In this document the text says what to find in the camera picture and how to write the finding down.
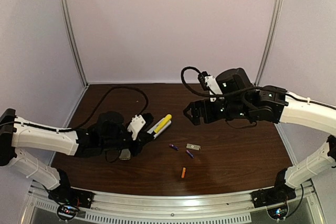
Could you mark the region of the grey remote control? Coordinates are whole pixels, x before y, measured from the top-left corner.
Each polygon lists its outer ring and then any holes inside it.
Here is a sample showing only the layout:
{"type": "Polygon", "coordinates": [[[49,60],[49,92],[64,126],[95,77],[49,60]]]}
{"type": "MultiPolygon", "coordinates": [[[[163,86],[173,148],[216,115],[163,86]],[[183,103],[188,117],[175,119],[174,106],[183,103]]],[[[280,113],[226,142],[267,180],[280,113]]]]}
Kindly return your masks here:
{"type": "Polygon", "coordinates": [[[132,157],[131,152],[129,149],[123,149],[119,155],[119,160],[121,161],[128,161],[132,157]]]}

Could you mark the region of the white remote control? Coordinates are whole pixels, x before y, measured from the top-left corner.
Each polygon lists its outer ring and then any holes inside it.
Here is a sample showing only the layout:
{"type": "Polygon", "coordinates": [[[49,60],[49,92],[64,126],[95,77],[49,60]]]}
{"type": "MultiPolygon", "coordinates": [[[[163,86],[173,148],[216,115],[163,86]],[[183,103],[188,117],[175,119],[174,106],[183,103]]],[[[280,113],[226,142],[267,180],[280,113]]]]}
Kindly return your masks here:
{"type": "Polygon", "coordinates": [[[164,119],[162,118],[160,121],[157,122],[154,126],[152,126],[147,133],[152,135],[154,139],[160,136],[172,123],[171,119],[164,119]]]}

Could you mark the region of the yellow handled screwdriver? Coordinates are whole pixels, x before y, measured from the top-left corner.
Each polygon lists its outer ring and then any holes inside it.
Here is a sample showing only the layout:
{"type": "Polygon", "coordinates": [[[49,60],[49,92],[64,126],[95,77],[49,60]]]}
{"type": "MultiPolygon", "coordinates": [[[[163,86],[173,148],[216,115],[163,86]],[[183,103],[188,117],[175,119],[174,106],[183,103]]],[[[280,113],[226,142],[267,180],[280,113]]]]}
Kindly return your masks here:
{"type": "Polygon", "coordinates": [[[167,114],[162,120],[161,122],[157,125],[157,127],[154,129],[154,133],[158,133],[161,129],[163,129],[165,127],[165,125],[172,119],[172,115],[171,114],[167,114]]]}

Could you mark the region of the grey battery cover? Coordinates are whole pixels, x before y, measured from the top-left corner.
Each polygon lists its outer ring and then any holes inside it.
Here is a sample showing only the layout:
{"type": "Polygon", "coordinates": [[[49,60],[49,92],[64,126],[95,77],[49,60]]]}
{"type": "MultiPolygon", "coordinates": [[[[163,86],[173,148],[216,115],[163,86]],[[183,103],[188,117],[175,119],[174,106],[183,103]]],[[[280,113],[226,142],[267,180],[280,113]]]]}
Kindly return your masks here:
{"type": "Polygon", "coordinates": [[[189,150],[194,150],[194,151],[200,151],[201,150],[201,146],[195,145],[195,144],[190,144],[190,143],[188,143],[186,145],[186,148],[189,149],[189,150]]]}

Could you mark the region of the purple battery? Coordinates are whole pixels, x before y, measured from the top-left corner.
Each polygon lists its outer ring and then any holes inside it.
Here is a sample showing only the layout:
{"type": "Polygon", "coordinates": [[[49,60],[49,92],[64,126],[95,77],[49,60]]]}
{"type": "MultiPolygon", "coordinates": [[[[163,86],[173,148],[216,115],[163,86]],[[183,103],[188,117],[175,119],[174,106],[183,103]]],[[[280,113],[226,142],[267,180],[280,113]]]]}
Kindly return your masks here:
{"type": "Polygon", "coordinates": [[[190,158],[194,158],[194,155],[193,155],[189,150],[186,150],[186,153],[188,154],[188,156],[189,156],[190,158]]]}
{"type": "Polygon", "coordinates": [[[176,150],[176,151],[179,150],[179,148],[177,146],[173,145],[173,144],[169,144],[169,147],[176,150]]]}

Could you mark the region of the orange battery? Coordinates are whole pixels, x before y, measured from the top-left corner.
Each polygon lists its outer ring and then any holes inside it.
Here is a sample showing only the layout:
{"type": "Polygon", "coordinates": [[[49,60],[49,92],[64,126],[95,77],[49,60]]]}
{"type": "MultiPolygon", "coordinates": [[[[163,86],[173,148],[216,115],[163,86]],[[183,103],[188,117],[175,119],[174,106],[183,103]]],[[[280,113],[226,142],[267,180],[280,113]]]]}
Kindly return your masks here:
{"type": "Polygon", "coordinates": [[[181,173],[181,178],[185,178],[185,174],[186,174],[186,167],[183,167],[182,173],[181,173]]]}

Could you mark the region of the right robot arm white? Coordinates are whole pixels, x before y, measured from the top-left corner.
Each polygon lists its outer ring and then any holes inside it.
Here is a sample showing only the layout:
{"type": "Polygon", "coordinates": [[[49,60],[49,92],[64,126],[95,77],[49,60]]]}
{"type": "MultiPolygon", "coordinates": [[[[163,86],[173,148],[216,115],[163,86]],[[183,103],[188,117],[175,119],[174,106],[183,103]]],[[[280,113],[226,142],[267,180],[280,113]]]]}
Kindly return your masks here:
{"type": "Polygon", "coordinates": [[[201,100],[183,111],[194,124],[219,120],[247,120],[296,124],[329,134],[317,151],[277,175],[275,189],[293,190],[328,167],[335,167],[335,107],[301,97],[275,86],[252,84],[243,68],[229,69],[217,77],[195,67],[181,70],[181,81],[201,100]]]}

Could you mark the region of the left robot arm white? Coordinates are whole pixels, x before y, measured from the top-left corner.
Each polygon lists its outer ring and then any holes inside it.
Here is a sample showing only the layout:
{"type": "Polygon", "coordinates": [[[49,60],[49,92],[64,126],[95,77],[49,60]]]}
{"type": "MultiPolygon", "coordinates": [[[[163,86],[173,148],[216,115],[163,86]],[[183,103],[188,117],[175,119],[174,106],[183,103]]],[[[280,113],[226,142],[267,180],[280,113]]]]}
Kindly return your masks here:
{"type": "Polygon", "coordinates": [[[145,113],[135,115],[125,124],[120,113],[110,111],[99,115],[97,122],[86,129],[63,129],[35,124],[18,117],[14,109],[7,109],[1,116],[1,166],[16,167],[49,191],[69,190],[71,186],[64,171],[40,162],[23,148],[80,158],[123,150],[136,156],[145,144],[156,138],[157,129],[149,128],[152,122],[152,114],[145,113]]]}

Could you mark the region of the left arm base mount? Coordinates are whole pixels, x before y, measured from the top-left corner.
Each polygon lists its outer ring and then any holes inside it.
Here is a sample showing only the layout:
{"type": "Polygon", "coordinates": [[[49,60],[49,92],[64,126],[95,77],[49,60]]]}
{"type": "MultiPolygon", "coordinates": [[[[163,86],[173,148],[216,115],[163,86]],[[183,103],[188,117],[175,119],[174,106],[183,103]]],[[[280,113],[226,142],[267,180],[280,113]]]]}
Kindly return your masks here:
{"type": "Polygon", "coordinates": [[[94,193],[74,188],[56,188],[48,190],[48,198],[58,204],[71,205],[77,208],[90,208],[94,193]]]}

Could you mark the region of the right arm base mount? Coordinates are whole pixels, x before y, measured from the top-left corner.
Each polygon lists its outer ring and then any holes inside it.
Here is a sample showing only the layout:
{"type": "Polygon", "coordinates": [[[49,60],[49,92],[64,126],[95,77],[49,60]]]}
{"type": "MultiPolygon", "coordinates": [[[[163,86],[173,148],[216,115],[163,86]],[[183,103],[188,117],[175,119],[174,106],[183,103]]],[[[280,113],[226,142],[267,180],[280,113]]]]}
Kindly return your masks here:
{"type": "Polygon", "coordinates": [[[259,189],[251,192],[250,195],[255,208],[279,204],[296,198],[295,189],[286,185],[259,189]]]}

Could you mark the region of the aluminium front rail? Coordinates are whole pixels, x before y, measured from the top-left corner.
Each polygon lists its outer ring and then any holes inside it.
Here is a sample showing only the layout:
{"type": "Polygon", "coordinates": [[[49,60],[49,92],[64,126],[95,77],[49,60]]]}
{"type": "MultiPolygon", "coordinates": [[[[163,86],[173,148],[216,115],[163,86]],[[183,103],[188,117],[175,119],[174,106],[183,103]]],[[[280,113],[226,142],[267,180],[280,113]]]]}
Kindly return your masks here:
{"type": "MultiPolygon", "coordinates": [[[[299,205],[289,200],[289,215],[299,205]]],[[[284,221],[274,220],[268,210],[278,205],[255,208],[250,192],[205,196],[132,196],[96,192],[91,208],[80,208],[72,221],[56,214],[58,205],[38,188],[28,194],[18,223],[326,223],[312,186],[306,186],[299,208],[284,221]]]]}

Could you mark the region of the right aluminium frame post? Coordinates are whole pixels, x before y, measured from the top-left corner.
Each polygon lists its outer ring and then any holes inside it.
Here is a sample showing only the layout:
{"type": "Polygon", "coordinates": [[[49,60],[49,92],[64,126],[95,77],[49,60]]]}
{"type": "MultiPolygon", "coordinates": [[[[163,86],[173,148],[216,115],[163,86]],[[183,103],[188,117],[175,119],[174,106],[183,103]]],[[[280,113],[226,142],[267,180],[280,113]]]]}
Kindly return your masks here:
{"type": "Polygon", "coordinates": [[[258,73],[257,73],[256,80],[255,80],[255,84],[257,86],[260,85],[262,77],[266,70],[267,62],[268,62],[270,52],[272,49],[272,45],[273,45],[273,42],[276,36],[277,25],[280,19],[283,2],[284,0],[274,0],[274,6],[272,9],[272,13],[271,13],[271,20],[270,20],[270,25],[268,29],[268,34],[266,37],[266,42],[265,42],[262,58],[260,61],[258,73]]]}

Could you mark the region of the aluminium frame post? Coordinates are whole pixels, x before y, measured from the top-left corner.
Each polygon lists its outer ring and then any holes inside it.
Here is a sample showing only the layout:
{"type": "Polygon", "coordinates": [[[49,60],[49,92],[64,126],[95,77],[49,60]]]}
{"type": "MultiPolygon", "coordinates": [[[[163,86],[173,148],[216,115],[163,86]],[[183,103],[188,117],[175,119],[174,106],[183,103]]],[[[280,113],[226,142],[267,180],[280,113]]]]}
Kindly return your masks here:
{"type": "Polygon", "coordinates": [[[86,88],[88,86],[88,81],[85,76],[82,62],[79,57],[79,51],[78,51],[78,47],[77,47],[77,43],[75,39],[74,29],[73,29],[72,22],[71,22],[68,1],[60,0],[60,6],[61,6],[61,11],[62,11],[64,23],[65,23],[66,34],[67,34],[70,50],[72,53],[72,57],[75,63],[75,67],[77,69],[82,86],[86,88]]]}
{"type": "Polygon", "coordinates": [[[270,20],[270,25],[268,29],[268,34],[266,37],[266,42],[265,42],[262,58],[260,61],[258,73],[257,73],[256,80],[255,80],[255,84],[257,86],[260,85],[262,77],[266,70],[267,62],[268,62],[270,52],[272,49],[272,45],[273,45],[273,42],[276,36],[277,25],[280,19],[283,2],[284,0],[274,0],[274,6],[272,9],[272,13],[271,13],[271,20],[270,20]]]}

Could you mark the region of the left aluminium frame post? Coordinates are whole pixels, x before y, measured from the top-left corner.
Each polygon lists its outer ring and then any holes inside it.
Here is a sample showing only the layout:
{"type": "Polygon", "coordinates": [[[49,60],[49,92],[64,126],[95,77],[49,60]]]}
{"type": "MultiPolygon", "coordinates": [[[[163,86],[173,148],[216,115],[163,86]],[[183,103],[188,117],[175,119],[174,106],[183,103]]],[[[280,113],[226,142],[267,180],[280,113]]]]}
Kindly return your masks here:
{"type": "Polygon", "coordinates": [[[72,57],[75,63],[75,67],[77,69],[82,86],[86,88],[88,86],[88,81],[85,76],[82,62],[79,57],[79,51],[78,51],[78,47],[77,47],[77,43],[75,39],[74,29],[73,29],[72,22],[71,22],[68,1],[60,0],[60,6],[61,6],[61,11],[62,11],[64,23],[65,23],[66,34],[67,34],[70,50],[72,53],[72,57]]]}

